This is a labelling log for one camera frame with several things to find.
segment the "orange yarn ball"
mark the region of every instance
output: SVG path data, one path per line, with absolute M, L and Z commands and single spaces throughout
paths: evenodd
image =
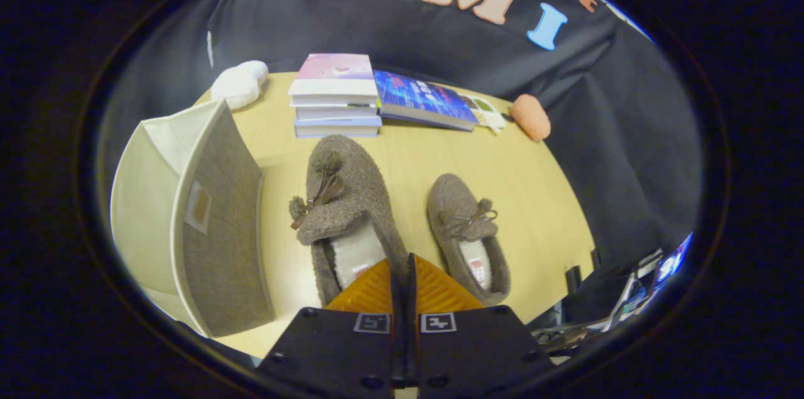
M 520 95 L 509 111 L 516 124 L 533 139 L 541 141 L 550 135 L 550 119 L 539 99 L 529 94 Z

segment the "brown fuzzy slipper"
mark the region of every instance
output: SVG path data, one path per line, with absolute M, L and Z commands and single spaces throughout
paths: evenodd
M 447 262 L 448 272 L 486 307 L 511 292 L 511 274 L 497 242 L 497 216 L 491 201 L 478 202 L 456 175 L 442 175 L 427 203 L 430 229 Z
M 387 258 L 405 282 L 408 253 L 396 230 L 383 176 L 353 139 L 318 142 L 307 165 L 307 197 L 290 202 L 296 238 L 310 245 L 321 303 L 326 307 L 361 273 Z

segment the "wooden table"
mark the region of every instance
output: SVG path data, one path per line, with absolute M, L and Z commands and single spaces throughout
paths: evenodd
M 295 72 L 271 74 L 254 104 L 233 112 L 247 147 L 265 172 L 261 235 L 264 270 L 276 320 L 219 342 L 262 358 L 302 307 L 320 307 L 310 248 L 290 228 L 288 204 L 305 195 L 307 160 L 318 139 L 295 138 L 294 110 L 287 96 Z M 480 93 L 497 110 L 511 103 Z M 209 91 L 196 104 L 209 101 Z M 528 139 L 509 123 L 495 135 L 439 129 L 384 119 L 378 138 L 356 138 L 383 174 L 399 235 L 408 251 L 444 268 L 427 222 L 430 187 L 443 173 L 456 173 L 477 199 L 499 211 L 496 224 L 511 269 L 511 294 L 503 302 L 529 322 L 567 294 L 565 272 L 580 265 L 592 272 L 594 248 L 572 188 L 544 143 Z

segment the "blue book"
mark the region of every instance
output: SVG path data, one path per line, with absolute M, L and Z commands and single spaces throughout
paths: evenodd
M 327 135 L 377 136 L 383 120 L 373 118 L 295 119 L 296 138 L 318 138 Z
M 404 75 L 374 71 L 383 118 L 407 119 L 449 129 L 471 131 L 477 118 L 469 105 L 450 88 Z

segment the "blue letter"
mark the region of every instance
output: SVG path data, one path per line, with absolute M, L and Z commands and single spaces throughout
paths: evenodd
M 555 44 L 553 41 L 555 35 L 558 34 L 558 29 L 561 24 L 567 21 L 567 17 L 559 10 L 547 3 L 541 4 L 542 18 L 538 26 L 528 32 L 528 39 L 530 39 L 536 46 L 543 47 L 547 50 L 554 50 Z

